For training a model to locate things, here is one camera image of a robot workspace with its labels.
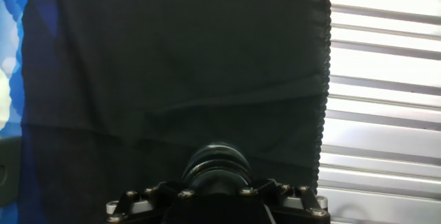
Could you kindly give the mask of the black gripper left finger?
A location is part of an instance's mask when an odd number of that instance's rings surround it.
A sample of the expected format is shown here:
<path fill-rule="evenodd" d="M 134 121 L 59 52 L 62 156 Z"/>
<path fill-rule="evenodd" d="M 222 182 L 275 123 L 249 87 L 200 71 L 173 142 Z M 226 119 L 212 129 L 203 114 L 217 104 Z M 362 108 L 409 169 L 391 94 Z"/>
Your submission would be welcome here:
<path fill-rule="evenodd" d="M 197 191 L 177 181 L 160 182 L 141 191 L 129 190 L 106 204 L 105 224 L 160 224 L 171 206 L 197 196 Z"/>

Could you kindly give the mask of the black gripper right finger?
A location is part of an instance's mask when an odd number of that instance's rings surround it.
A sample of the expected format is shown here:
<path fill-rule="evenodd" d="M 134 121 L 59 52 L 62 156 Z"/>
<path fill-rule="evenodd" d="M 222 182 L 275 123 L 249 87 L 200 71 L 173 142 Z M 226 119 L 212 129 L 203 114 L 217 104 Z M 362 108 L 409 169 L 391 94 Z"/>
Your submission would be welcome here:
<path fill-rule="evenodd" d="M 274 179 L 259 179 L 239 189 L 239 197 L 259 223 L 330 224 L 327 198 L 306 185 L 298 187 Z"/>

